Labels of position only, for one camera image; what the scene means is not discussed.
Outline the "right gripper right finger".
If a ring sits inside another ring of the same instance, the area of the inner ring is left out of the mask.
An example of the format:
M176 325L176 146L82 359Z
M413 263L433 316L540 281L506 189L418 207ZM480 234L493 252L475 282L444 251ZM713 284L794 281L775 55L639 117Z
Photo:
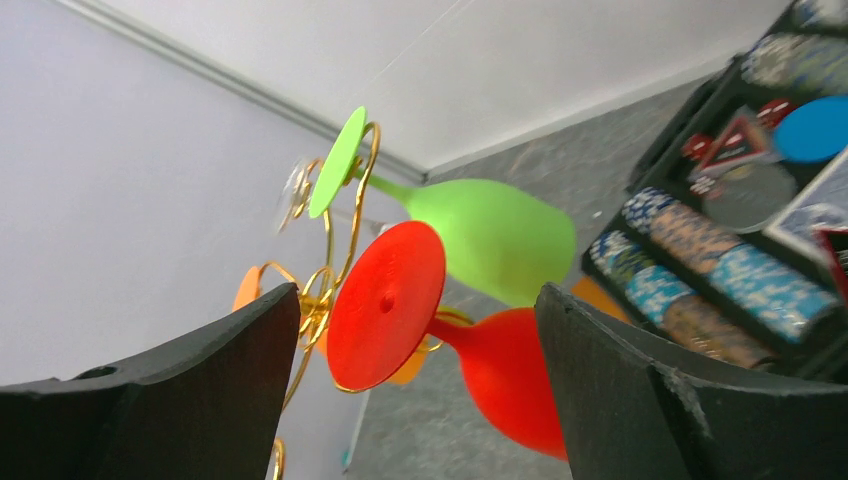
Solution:
M535 305L576 479L843 479L847 389L737 367L556 284Z

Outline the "red wine glass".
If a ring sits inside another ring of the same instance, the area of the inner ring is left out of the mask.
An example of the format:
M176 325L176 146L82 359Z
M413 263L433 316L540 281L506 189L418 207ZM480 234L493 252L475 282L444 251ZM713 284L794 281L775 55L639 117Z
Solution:
M359 257L329 318L327 361L335 382L365 391L387 381L425 336L458 354L467 390L503 435L567 460L535 311L506 310L473 325L441 319L446 276L440 237L419 221L397 224Z

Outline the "green wine glass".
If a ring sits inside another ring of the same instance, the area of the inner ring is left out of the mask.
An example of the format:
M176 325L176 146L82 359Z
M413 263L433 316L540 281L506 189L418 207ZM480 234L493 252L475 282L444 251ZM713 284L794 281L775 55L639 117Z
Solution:
M346 120L321 166L308 203L322 215L350 177L397 200L413 220L440 237L447 271L458 282L510 307L534 304L541 287L560 283L577 249L574 222L562 210L511 185L462 178L406 187L369 169L380 127L360 106Z

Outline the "clear wine glass back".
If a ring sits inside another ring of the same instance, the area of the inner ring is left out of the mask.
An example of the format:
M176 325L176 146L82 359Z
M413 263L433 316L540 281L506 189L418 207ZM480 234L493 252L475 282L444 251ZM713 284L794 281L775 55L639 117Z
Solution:
M312 190L310 182L311 173L321 166L322 160L300 159L296 163L284 187L281 190L274 219L271 228L274 234L280 234L292 220L299 218L306 210ZM353 225L353 213L337 208L330 208L328 212L334 219L339 219ZM375 237L381 235L397 223L373 220L367 217L361 218L360 226L364 226Z

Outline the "black poker chip case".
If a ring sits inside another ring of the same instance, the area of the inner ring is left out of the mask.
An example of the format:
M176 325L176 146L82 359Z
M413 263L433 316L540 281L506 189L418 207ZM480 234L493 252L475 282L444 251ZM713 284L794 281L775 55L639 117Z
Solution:
M847 5L794 1L639 161L584 272L703 355L847 380Z

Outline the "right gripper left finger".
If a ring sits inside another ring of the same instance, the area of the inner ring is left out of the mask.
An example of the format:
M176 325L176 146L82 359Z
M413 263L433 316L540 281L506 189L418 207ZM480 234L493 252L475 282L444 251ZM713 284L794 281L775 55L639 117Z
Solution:
M1 390L5 479L262 479L300 322L297 287L72 379Z

